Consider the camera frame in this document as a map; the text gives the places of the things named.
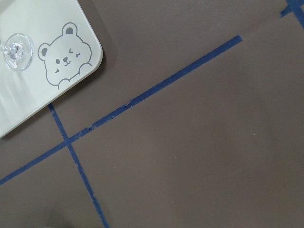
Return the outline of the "white bear tray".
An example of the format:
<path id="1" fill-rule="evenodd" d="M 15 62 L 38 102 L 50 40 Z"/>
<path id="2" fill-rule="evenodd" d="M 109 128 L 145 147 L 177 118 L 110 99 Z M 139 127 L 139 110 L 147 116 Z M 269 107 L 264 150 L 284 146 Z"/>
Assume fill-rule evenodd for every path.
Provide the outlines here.
<path id="1" fill-rule="evenodd" d="M 3 0 L 0 40 L 32 41 L 21 71 L 0 59 L 0 134 L 5 136 L 98 69 L 103 49 L 77 0 Z"/>

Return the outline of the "clear wine glass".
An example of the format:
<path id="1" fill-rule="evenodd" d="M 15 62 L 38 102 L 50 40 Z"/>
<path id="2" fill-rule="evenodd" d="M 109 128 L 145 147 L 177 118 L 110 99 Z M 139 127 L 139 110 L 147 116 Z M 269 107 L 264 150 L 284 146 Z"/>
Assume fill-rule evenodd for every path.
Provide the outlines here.
<path id="1" fill-rule="evenodd" d="M 30 37 L 22 33 L 11 35 L 5 43 L 0 43 L 6 65 L 15 71 L 27 69 L 33 57 L 33 43 Z"/>

